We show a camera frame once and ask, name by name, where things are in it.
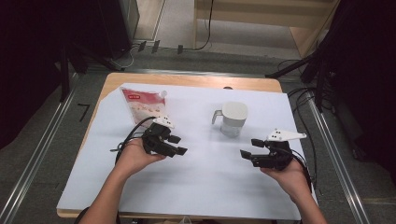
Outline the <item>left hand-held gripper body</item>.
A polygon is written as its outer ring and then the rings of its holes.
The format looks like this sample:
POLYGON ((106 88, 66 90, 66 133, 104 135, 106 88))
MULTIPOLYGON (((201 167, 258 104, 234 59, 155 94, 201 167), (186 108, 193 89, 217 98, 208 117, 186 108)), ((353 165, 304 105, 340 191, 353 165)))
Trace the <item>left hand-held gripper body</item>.
POLYGON ((163 156, 174 157, 176 155, 175 147, 165 143, 170 133, 171 130, 168 127, 157 123, 156 120, 152 121, 141 136, 143 148, 148 154, 155 152, 163 156))

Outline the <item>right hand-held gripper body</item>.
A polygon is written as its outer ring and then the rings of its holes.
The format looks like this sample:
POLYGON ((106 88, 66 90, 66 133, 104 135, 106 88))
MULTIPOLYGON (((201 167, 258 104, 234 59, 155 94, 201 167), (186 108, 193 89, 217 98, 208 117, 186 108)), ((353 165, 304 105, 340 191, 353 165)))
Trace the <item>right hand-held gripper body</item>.
POLYGON ((285 169, 292 160, 292 152, 289 140, 306 138, 305 133, 295 133, 274 129, 265 140, 265 147, 269 150, 267 155, 252 155, 251 162, 254 167, 271 168, 281 171, 285 169))

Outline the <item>red and white spout pouch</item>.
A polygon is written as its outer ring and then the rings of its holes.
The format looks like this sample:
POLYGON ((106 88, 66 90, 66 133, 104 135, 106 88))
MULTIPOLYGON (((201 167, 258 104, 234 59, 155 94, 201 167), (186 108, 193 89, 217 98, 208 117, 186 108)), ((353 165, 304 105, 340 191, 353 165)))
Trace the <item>red and white spout pouch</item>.
POLYGON ((135 91, 125 87, 120 87, 120 91, 130 108, 135 123, 153 117, 145 121, 142 126, 148 128, 152 123, 157 123, 168 128, 174 127, 166 114, 166 91, 135 91))

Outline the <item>white lidded jar with handle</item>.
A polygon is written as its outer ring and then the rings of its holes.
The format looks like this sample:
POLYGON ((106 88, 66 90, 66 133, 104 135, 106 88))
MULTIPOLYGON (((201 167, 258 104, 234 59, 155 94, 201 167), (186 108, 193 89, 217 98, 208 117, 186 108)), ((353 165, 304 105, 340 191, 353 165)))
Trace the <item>white lidded jar with handle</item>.
POLYGON ((214 112, 212 124, 216 122, 217 117, 222 117, 220 131, 226 136, 237 137, 247 120, 248 107, 240 102, 226 102, 221 109, 214 112))

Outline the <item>person's left hand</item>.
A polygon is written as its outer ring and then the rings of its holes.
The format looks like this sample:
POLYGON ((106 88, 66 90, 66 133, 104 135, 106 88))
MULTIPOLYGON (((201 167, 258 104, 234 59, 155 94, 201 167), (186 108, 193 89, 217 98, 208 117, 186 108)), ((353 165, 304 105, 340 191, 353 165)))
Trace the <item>person's left hand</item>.
POLYGON ((118 175, 128 178, 143 170, 148 165, 164 159, 164 155, 148 154, 143 148, 143 141, 141 139, 134 139, 128 142, 127 146, 121 152, 114 170, 118 175))

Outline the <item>person's right hand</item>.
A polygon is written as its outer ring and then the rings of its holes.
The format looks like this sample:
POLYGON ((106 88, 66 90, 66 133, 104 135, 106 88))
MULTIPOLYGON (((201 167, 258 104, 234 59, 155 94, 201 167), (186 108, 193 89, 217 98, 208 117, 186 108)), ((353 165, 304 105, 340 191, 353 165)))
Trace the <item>person's right hand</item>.
POLYGON ((282 171, 270 168, 261 168, 261 171, 272 177, 295 203, 307 202, 312 197, 303 167, 296 160, 292 160, 282 171))

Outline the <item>black metal stand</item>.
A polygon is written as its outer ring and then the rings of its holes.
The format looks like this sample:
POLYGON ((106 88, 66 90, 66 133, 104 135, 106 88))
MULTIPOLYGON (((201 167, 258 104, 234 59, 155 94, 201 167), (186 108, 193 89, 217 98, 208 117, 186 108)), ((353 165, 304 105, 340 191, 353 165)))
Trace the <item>black metal stand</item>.
POLYGON ((277 79, 304 65, 305 69, 301 74, 301 81, 303 83, 309 83, 313 80, 314 77, 318 79, 315 90, 314 104, 317 110, 319 112, 322 112, 325 77, 330 74, 329 56, 331 47, 336 42, 336 39, 337 32, 329 31, 323 38, 322 42, 318 45, 317 49, 314 50, 311 54, 302 58, 301 60, 298 60, 296 63, 288 65, 286 68, 280 69, 273 74, 266 75, 266 77, 277 79))
POLYGON ((62 87, 60 98, 61 102, 64 102, 70 93, 69 64, 72 64, 73 68, 78 73, 86 73, 88 70, 88 64, 85 62, 83 56, 92 58, 94 61, 103 65, 110 71, 123 71, 123 68, 120 65, 115 65, 114 63, 107 61, 104 57, 99 56, 90 49, 87 49, 77 43, 63 42, 60 47, 60 75, 62 87))

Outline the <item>black cabinet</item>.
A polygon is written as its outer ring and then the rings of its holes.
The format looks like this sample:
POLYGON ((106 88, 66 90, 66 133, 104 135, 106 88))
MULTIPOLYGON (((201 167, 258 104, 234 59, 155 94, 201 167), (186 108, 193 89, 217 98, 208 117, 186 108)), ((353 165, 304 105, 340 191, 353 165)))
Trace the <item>black cabinet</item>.
POLYGON ((136 0, 98 0, 105 29, 106 54, 118 59, 132 48, 140 14, 136 0))

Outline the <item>dark curtain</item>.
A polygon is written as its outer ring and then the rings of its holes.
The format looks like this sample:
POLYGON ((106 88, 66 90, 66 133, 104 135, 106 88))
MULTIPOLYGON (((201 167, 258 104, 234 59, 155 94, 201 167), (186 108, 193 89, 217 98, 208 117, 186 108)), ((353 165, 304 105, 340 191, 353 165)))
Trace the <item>dark curtain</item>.
POLYGON ((88 0, 0 0, 0 149, 61 87, 60 47, 88 0))
POLYGON ((396 0, 341 0, 329 36, 338 116, 358 158, 396 185, 396 0))

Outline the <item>pale wooden shelf unit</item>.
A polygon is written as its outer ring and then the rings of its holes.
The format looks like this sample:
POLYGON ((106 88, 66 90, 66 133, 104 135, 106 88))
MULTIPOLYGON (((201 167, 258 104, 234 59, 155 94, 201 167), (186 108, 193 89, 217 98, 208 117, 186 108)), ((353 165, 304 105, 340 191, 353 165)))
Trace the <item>pale wooden shelf unit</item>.
POLYGON ((341 0, 193 0, 193 45, 197 21, 258 23, 290 28, 301 57, 313 51, 324 30, 330 27, 341 0))

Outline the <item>metal cross rail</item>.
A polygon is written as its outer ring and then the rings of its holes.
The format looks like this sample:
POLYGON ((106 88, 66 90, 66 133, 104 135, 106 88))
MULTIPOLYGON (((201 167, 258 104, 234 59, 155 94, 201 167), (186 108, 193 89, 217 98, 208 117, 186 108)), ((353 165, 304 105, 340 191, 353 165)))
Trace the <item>metal cross rail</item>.
POLYGON ((110 71, 91 69, 88 74, 110 74, 110 73, 129 73, 129 74, 154 74, 154 75, 182 75, 182 76, 211 76, 211 77, 247 77, 247 78, 265 78, 265 75, 260 74, 242 74, 242 73, 228 73, 228 72, 203 72, 203 71, 182 71, 182 70, 162 70, 162 69, 132 69, 125 71, 110 71))

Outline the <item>metal floor rail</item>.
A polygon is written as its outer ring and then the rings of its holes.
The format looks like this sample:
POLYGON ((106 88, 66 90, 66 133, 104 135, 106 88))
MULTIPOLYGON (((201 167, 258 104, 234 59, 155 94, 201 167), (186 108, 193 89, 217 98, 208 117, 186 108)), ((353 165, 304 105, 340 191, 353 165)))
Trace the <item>metal floor rail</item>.
POLYGON ((79 74, 74 73, 73 76, 71 76, 70 92, 67 93, 64 100, 58 104, 53 116, 49 121, 49 124, 46 127, 46 130, 42 134, 37 146, 35 147, 32 157, 25 166, 20 178, 13 187, 7 199, 5 207, 0 213, 0 224, 12 224, 12 221, 16 216, 21 203, 23 202, 26 193, 33 183, 38 168, 49 150, 52 139, 57 133, 59 126, 64 119, 64 115, 74 98, 78 82, 79 74))
POLYGON ((315 99, 314 94, 311 91, 309 91, 306 94, 306 98, 308 99, 310 110, 316 121, 318 130, 324 141, 325 147, 329 153, 330 159, 332 161, 332 165, 334 167, 334 171, 337 174, 338 180, 346 196, 347 203, 350 207, 353 217, 355 218, 356 224, 371 224, 370 218, 368 217, 364 209, 363 203, 361 201, 361 197, 357 192, 355 185, 353 184, 353 181, 343 162, 338 147, 335 144, 335 141, 332 137, 332 133, 328 127, 326 119, 316 107, 316 104, 314 102, 315 99))

